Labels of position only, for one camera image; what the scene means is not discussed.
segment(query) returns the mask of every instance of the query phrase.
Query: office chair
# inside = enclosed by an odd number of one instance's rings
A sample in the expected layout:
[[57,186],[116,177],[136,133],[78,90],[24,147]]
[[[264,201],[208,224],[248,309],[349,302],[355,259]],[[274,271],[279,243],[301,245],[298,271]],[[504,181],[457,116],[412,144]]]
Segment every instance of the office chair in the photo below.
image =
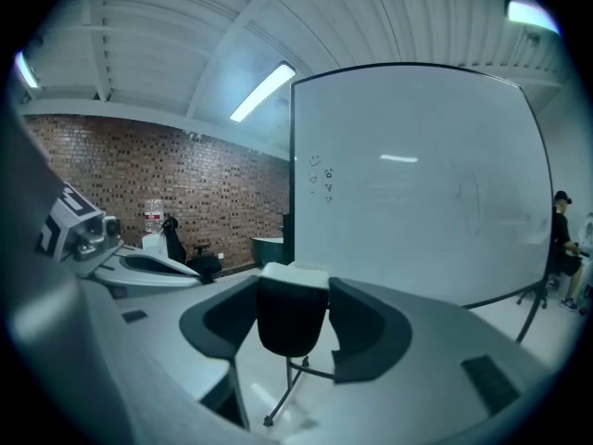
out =
[[[544,291],[541,296],[541,308],[546,309],[548,307],[548,291],[552,288],[557,288],[558,284],[560,283],[560,274],[550,272],[548,274],[548,279],[546,280],[546,284],[544,285]],[[521,305],[523,299],[530,294],[531,292],[535,292],[536,290],[533,288],[531,290],[525,290],[519,299],[517,300],[517,305]]]
[[186,259],[185,249],[177,236],[176,230],[178,226],[179,223],[173,217],[169,217],[162,225],[163,233],[167,239],[169,259],[187,265],[190,269],[200,274],[204,284],[211,284],[214,282],[214,276],[222,269],[221,262],[214,257],[213,252],[204,252],[204,249],[209,248],[210,244],[195,245],[194,249],[197,253],[188,261]]
[[[308,354],[322,331],[329,300],[329,278],[325,273],[309,271],[302,282],[283,281],[285,266],[268,264],[257,286],[258,333],[263,347],[286,358],[287,390],[263,425],[273,426],[273,418],[290,395],[301,373],[334,379],[334,375],[309,368]],[[295,364],[291,358],[302,358]],[[293,369],[297,370],[293,378]]]

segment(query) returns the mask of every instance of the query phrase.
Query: black chair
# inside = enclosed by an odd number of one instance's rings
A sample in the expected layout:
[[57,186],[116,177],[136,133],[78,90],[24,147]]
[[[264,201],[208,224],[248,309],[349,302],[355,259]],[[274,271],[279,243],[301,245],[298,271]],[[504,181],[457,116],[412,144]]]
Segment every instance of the black chair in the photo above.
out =
[[[287,390],[263,425],[273,426],[301,373],[334,379],[334,375],[309,368],[309,356],[322,331],[329,290],[286,284],[260,277],[257,289],[258,333],[263,347],[286,358]],[[291,358],[304,359],[295,364]],[[293,369],[297,370],[293,378]]]
[[185,249],[177,236],[176,230],[178,226],[179,223],[173,217],[169,217],[162,225],[163,233],[167,239],[169,259],[187,265],[190,269],[200,274],[204,284],[211,284],[214,282],[214,276],[222,269],[221,262],[214,256],[213,252],[204,251],[205,248],[210,247],[210,244],[198,244],[194,246],[197,253],[188,261]]

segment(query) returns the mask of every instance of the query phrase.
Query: person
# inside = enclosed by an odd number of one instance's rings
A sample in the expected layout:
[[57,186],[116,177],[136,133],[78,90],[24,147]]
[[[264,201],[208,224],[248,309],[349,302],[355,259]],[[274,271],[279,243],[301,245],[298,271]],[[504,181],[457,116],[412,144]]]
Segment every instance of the person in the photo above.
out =
[[[579,257],[578,245],[571,241],[568,234],[568,221],[564,213],[569,204],[573,204],[573,201],[565,191],[556,193],[554,196],[554,257],[552,269],[554,272],[562,272],[571,277],[571,284],[566,292],[566,297],[561,301],[561,306],[569,312],[576,312],[578,307],[574,303],[573,294],[581,279],[583,266]],[[568,255],[567,251],[572,252],[573,255]]]

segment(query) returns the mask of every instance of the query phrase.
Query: chair leg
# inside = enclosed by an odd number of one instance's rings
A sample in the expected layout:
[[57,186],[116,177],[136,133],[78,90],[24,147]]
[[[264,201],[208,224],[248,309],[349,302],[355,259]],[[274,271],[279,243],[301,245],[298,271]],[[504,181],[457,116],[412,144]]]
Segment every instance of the chair leg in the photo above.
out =
[[523,299],[525,298],[525,296],[529,293],[529,291],[524,291],[521,296],[519,297],[519,299],[517,300],[517,305],[521,305],[521,302],[523,301]]
[[293,388],[293,369],[290,367],[290,358],[286,358],[286,386],[288,390]]
[[[309,365],[309,356],[305,356],[305,359],[303,359],[303,366],[308,366],[308,365]],[[283,406],[286,399],[288,399],[288,395],[290,394],[290,391],[293,390],[293,388],[295,387],[297,380],[300,378],[301,372],[302,371],[297,371],[295,378],[293,379],[292,378],[292,375],[293,375],[292,368],[290,367],[290,358],[286,358],[286,380],[288,382],[288,389],[286,390],[286,392],[280,399],[280,402],[278,402],[276,407],[274,407],[274,410],[271,411],[271,414],[266,415],[266,417],[263,419],[263,425],[265,425],[265,426],[273,426],[274,425],[274,417],[276,416],[276,414],[278,413],[280,408]]]

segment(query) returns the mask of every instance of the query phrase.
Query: white desk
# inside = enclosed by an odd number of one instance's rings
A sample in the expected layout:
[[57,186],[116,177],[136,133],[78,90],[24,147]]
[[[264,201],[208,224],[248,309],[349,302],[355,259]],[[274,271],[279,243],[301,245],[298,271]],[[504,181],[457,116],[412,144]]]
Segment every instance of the white desk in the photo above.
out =
[[487,354],[520,393],[550,374],[526,350],[469,311],[389,288],[347,283],[408,318],[410,348],[378,379],[335,386],[331,399],[309,417],[307,427],[283,443],[430,443],[490,416],[461,369],[462,361]]
[[[121,312],[138,308],[148,314],[147,318],[123,324],[126,337],[130,344],[142,347],[155,359],[166,376],[194,401],[200,401],[219,384],[228,374],[230,365],[207,358],[190,346],[181,333],[179,319],[187,308],[241,280],[235,277],[232,281],[222,280],[168,295],[117,302]],[[470,379],[460,368],[463,360],[487,354],[521,393],[532,390],[549,375],[527,351],[469,311],[392,289],[348,283],[396,307],[409,319],[410,348],[378,379],[333,387],[329,392],[331,397],[309,416],[302,428],[282,443],[413,445],[446,439],[489,418]],[[140,394],[138,389],[150,392],[154,387],[140,384],[133,394]],[[199,404],[184,413],[185,420],[190,422],[199,422],[208,416]],[[169,415],[167,420],[172,426],[181,419]],[[228,429],[222,426],[223,422],[215,422],[216,427],[221,428],[219,439],[240,434],[238,429]],[[263,438],[240,435],[244,442],[253,439],[253,442],[269,443]]]
[[217,281],[166,295],[120,299],[121,312],[142,310],[148,316],[127,325],[128,335],[161,365],[196,401],[201,401],[229,372],[225,360],[207,358],[185,339],[179,319],[191,306],[235,286],[243,277]]
[[[127,256],[140,256],[164,265],[176,274],[151,272],[127,267],[121,263]],[[106,286],[125,287],[128,297],[156,295],[200,286],[198,274],[189,267],[164,256],[139,248],[122,246],[95,269],[95,279]]]
[[[269,443],[234,426],[197,402],[205,392],[219,383],[221,377],[226,376],[230,365],[206,358],[189,344],[179,341],[183,337],[178,328],[172,331],[171,326],[176,324],[172,318],[165,322],[166,331],[170,332],[167,337],[170,344],[163,348],[163,337],[153,342],[150,337],[139,335],[143,329],[150,335],[158,329],[158,325],[152,326],[150,318],[144,318],[136,324],[139,326],[141,322],[148,321],[144,327],[129,328],[132,324],[125,324],[120,309],[104,286],[83,280],[81,294],[85,297],[91,327],[101,351],[102,358],[98,359],[105,363],[118,388],[133,431],[134,443]],[[167,361],[163,353],[173,354],[174,358],[185,362],[185,366],[193,373],[191,379],[184,381],[187,375],[181,371],[183,363],[171,368],[171,360]]]

